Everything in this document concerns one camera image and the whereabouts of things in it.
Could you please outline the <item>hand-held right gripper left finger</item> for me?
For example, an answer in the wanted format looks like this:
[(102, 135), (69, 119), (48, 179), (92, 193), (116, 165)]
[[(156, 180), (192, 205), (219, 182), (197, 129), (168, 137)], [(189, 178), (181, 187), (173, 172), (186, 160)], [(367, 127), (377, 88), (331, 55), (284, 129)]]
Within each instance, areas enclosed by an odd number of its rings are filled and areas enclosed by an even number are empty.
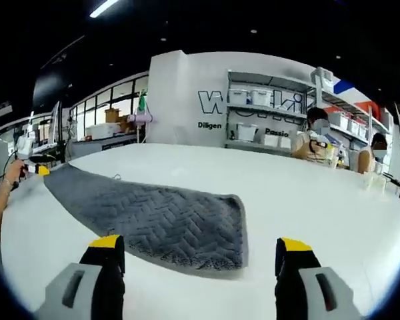
[(125, 248), (121, 235), (89, 244), (80, 262), (70, 263), (45, 288), (37, 319), (122, 319)]

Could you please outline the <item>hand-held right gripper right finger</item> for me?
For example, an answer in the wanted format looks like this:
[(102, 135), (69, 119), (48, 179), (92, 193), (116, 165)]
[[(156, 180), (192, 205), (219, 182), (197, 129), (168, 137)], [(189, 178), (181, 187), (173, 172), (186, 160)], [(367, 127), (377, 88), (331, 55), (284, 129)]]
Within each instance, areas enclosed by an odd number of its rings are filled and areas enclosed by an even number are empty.
[(275, 248), (277, 319), (361, 319), (353, 290), (330, 267), (321, 266), (312, 248), (278, 238)]

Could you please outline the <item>person's left hand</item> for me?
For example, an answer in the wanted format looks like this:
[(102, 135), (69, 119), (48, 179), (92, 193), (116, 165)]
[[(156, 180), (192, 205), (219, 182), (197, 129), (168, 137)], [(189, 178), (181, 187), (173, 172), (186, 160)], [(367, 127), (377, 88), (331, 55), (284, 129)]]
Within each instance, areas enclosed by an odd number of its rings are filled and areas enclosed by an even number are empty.
[(8, 192), (13, 189), (16, 182), (19, 182), (19, 178), (22, 176), (21, 167), (24, 163), (24, 161), (17, 159), (8, 166), (4, 176), (4, 186)]

